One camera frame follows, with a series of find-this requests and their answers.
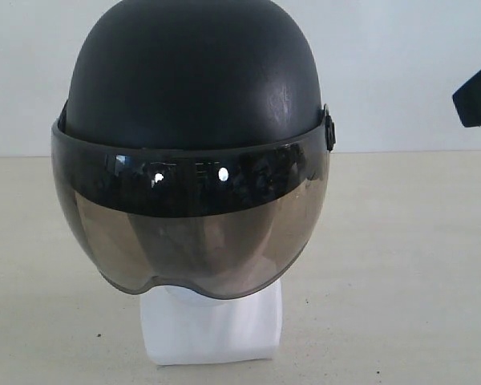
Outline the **black helmet with visor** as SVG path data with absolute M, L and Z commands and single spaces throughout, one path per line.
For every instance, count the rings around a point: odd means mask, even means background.
M 115 289 L 243 298 L 298 259 L 335 142 L 316 63 L 271 1 L 121 1 L 51 128 L 59 203 Z

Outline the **white mannequin head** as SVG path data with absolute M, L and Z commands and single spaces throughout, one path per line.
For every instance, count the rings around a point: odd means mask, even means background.
M 139 304 L 146 352 L 160 366 L 272 359 L 280 345 L 279 280 L 234 300 L 161 286 L 141 295 Z

